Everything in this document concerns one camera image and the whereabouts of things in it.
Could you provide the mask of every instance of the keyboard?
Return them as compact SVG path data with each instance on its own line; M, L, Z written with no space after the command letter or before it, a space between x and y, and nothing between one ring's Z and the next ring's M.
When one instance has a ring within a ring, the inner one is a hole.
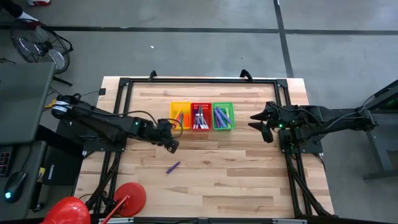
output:
M0 147L0 177L8 177L12 164L12 146Z

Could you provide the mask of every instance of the wooden table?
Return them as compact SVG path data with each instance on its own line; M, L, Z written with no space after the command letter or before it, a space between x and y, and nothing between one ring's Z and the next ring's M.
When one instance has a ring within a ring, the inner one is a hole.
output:
M119 78L104 77L102 88L106 88L106 94L99 97L98 108L113 112ZM287 81L292 104L307 105L303 79ZM148 111L155 119L168 118L171 101L232 101L236 119L233 131L184 131L175 154L163 147L129 139L122 153L116 188L126 182L144 186L147 202L138 217L294 216L286 162L278 147L278 137L274 136L275 141L267 144L260 132L248 126L251 115L262 111L266 101L275 100L272 85L136 83L132 90L129 111ZM145 114L134 116L149 119ZM96 152L83 161L76 197L90 194L97 187L103 157L103 152ZM167 175L165 171L177 161L181 161L179 167ZM319 158L304 154L303 164L309 189L324 208L333 213ZM304 211L301 190L298 194Z

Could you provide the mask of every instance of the electric fan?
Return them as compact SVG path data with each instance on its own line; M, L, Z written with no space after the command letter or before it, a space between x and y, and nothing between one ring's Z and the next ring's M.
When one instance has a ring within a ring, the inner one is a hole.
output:
M69 66L72 44L39 21L16 19L11 26L11 41L29 63L53 62L55 74L63 73Z

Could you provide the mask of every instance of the concrete floor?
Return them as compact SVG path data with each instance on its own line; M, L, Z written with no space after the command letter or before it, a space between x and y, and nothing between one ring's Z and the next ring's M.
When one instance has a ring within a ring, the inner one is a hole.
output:
M53 0L26 11L48 25L116 27L277 28L272 0ZM280 0L287 29L396 30L395 0ZM0 21L10 20L0 12ZM278 34L57 32L75 48L70 68L54 83L64 94L97 90L105 75L286 77ZM398 78L398 36L287 35L294 77L304 78L310 103L352 108ZM0 58L23 62L0 30ZM85 100L95 104L97 96ZM42 124L57 120L45 113ZM376 171L364 133L343 131L323 141L326 176L341 217L397 222L398 179L369 183Z

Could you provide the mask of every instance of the plastic bin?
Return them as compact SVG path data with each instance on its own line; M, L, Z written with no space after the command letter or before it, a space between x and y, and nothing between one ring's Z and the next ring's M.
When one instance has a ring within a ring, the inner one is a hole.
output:
M209 128L193 128L193 125L195 124L195 113L194 110L197 110L201 106L202 111L203 111L203 117L206 121L206 124ZM213 113L211 112L211 103L191 103L191 129L195 131L208 131L211 130L212 128L212 118L211 115Z
M183 124L183 130L191 128L191 102L171 102L170 103L170 113L169 118L176 119L178 113L183 113L188 115L187 122ZM175 121L170 121L172 124L176 124L176 130L180 130L180 125Z
M231 120L231 124L227 124L226 128L217 128L216 124L216 116L214 115L214 109L219 107L220 109L225 109L229 119ZM234 115L234 107L231 102L215 102L211 104L212 115L213 115L213 129L217 131L221 130L232 130L235 129L235 115Z

